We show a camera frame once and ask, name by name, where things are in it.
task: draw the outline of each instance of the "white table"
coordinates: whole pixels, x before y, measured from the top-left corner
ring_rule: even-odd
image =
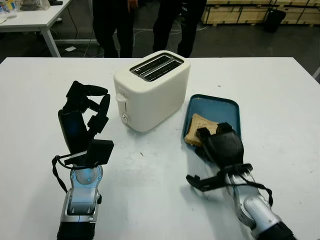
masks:
[[[7,19],[0,24],[0,33],[8,32],[41,32],[53,57],[60,57],[50,28],[62,11],[72,0],[63,0],[62,5],[51,6],[48,10],[19,11],[17,17]]]
[[[56,239],[65,193],[51,160],[68,153],[57,112],[74,80],[112,96],[110,120],[97,136],[115,146],[103,166],[95,240],[250,239],[225,189],[202,195],[185,179],[213,175],[181,139],[193,94],[239,104],[244,161],[273,190],[273,211],[298,239],[319,238],[320,85],[293,58],[191,58],[181,110],[147,133],[118,116],[113,74],[132,61],[7,58],[0,65],[2,239]],[[69,171],[58,171],[70,186]]]

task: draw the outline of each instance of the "bottle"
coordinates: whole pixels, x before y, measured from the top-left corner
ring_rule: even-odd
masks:
[[[16,5],[14,0],[0,0],[0,5],[8,19],[12,19],[17,16]]]
[[[5,10],[2,8],[2,6],[0,4],[0,24],[5,22],[6,20],[7,20],[7,15],[5,13]]]

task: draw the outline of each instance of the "toast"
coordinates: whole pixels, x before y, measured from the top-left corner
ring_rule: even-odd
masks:
[[[187,144],[195,145],[197,147],[202,147],[200,139],[196,136],[197,129],[207,128],[210,134],[215,134],[218,127],[218,123],[210,121],[197,113],[192,115],[191,124],[187,135],[184,137],[184,141]]]

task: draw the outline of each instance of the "white toaster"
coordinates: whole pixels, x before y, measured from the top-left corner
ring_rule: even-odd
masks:
[[[117,71],[114,86],[121,120],[146,132],[176,112],[185,101],[190,63],[158,51]]]

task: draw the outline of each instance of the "blue tray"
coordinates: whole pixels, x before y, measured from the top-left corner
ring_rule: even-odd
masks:
[[[227,122],[241,137],[239,105],[235,101],[202,94],[193,95],[185,114],[183,138],[189,131],[193,114],[216,123]]]

